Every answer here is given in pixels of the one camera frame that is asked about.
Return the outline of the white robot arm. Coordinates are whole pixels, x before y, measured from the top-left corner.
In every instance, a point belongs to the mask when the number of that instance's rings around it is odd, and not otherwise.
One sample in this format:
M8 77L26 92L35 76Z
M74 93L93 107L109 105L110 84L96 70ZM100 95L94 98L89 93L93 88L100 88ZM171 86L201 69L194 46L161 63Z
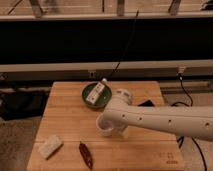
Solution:
M117 89L103 116L112 122L186 137L213 141L213 107L141 107L132 105L133 95Z

